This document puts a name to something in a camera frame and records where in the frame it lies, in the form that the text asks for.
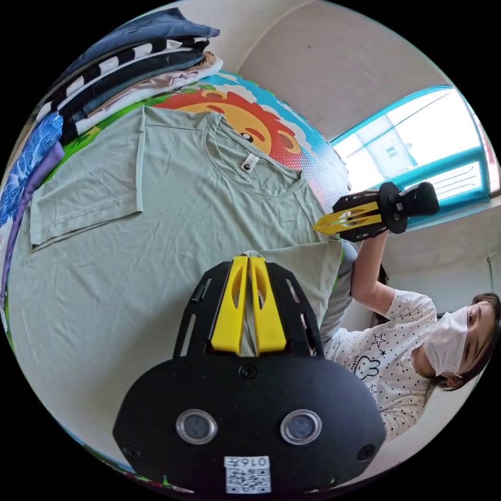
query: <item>t-shirt sleeve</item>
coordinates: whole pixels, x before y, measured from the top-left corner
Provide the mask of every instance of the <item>t-shirt sleeve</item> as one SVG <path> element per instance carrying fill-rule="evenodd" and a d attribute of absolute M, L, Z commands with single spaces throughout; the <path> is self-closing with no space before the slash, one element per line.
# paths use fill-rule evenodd
<path fill-rule="evenodd" d="M 33 194 L 33 250 L 142 212 L 144 141 L 141 108 L 114 122 L 70 157 Z"/>
<path fill-rule="evenodd" d="M 386 429 L 386 442 L 403 435 L 414 426 L 424 411 L 424 400 L 416 402 L 397 402 L 391 408 L 381 411 Z"/>
<path fill-rule="evenodd" d="M 436 309 L 428 296 L 395 289 L 393 301 L 385 317 L 396 322 L 408 322 L 430 315 L 436 315 Z"/>

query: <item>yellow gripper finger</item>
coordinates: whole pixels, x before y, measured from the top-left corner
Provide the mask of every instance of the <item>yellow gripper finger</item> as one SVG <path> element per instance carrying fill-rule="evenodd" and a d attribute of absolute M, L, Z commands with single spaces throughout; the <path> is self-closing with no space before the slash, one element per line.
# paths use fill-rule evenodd
<path fill-rule="evenodd" d="M 271 289 L 266 261 L 262 257 L 250 258 L 252 301 L 256 329 L 257 355 L 283 351 L 287 340 Z"/>
<path fill-rule="evenodd" d="M 375 210 L 379 210 L 377 202 L 370 202 L 349 210 L 341 210 L 333 214 L 327 214 L 316 222 L 313 226 L 313 230 L 326 235 L 336 235 L 337 233 L 351 230 L 357 226 L 381 223 L 382 219 L 380 214 L 369 215 Z M 354 214 L 349 216 L 348 213 L 350 212 L 354 212 Z"/>
<path fill-rule="evenodd" d="M 212 348 L 240 355 L 247 294 L 248 257 L 233 259 L 211 338 Z"/>

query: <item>qr code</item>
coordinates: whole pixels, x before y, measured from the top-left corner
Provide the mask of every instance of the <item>qr code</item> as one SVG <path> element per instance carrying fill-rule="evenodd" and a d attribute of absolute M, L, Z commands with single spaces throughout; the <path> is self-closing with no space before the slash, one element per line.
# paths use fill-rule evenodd
<path fill-rule="evenodd" d="M 271 492 L 269 461 L 263 458 L 226 458 L 228 494 L 266 494 Z"/>

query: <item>gray pants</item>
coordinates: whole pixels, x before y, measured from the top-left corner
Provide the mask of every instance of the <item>gray pants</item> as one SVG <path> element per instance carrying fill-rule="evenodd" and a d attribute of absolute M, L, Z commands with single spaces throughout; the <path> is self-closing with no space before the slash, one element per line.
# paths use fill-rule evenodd
<path fill-rule="evenodd" d="M 343 241 L 343 261 L 339 267 L 338 280 L 330 295 L 327 311 L 320 326 L 320 337 L 324 344 L 332 339 L 339 329 L 344 314 L 351 304 L 351 276 L 355 260 L 356 250 L 349 242 Z"/>

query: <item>screw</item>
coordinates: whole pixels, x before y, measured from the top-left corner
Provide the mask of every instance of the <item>screw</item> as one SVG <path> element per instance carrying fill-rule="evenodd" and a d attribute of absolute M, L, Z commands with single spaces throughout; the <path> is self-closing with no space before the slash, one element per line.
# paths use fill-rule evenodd
<path fill-rule="evenodd" d="M 243 365 L 240 367 L 240 375 L 244 379 L 254 379 L 257 376 L 257 369 L 253 365 Z"/>
<path fill-rule="evenodd" d="M 124 455 L 126 457 L 131 458 L 131 459 L 139 459 L 141 457 L 141 454 L 139 453 L 139 451 L 135 447 L 132 447 L 130 445 L 126 445 L 124 447 L 123 451 L 124 451 Z"/>
<path fill-rule="evenodd" d="M 360 450 L 359 450 L 359 453 L 357 455 L 357 459 L 359 461 L 367 461 L 367 459 L 370 459 L 374 453 L 376 452 L 376 448 L 369 444 L 369 445 L 365 445 L 364 447 L 362 447 Z"/>

